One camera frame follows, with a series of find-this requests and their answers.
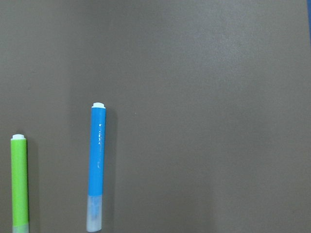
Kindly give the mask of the blue highlighter pen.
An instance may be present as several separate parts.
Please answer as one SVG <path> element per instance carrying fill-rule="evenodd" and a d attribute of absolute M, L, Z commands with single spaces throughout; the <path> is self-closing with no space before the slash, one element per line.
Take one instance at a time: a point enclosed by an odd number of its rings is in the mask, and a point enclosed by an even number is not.
<path fill-rule="evenodd" d="M 103 103 L 93 103 L 91 107 L 86 215 L 86 230 L 89 233 L 102 229 L 105 113 L 106 109 Z"/>

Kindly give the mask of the green highlighter pen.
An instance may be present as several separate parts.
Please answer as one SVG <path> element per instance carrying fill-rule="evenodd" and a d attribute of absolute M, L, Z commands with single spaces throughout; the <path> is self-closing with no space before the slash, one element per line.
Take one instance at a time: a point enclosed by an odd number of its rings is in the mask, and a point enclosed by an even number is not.
<path fill-rule="evenodd" d="M 12 232 L 29 232 L 27 139 L 22 134 L 11 138 Z"/>

